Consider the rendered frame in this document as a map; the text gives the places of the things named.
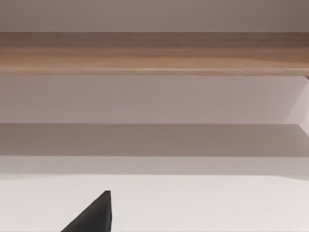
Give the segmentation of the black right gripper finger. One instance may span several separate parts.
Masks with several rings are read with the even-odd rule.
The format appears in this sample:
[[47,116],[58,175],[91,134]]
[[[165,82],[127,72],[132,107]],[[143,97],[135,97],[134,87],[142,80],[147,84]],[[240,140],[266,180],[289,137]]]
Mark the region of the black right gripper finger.
[[111,232],[112,195],[104,191],[61,232]]

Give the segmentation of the wooden shelf board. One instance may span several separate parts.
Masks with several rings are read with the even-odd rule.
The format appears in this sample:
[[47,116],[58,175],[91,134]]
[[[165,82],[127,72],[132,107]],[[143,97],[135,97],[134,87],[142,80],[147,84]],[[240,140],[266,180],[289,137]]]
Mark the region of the wooden shelf board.
[[0,32],[0,75],[309,77],[309,32]]

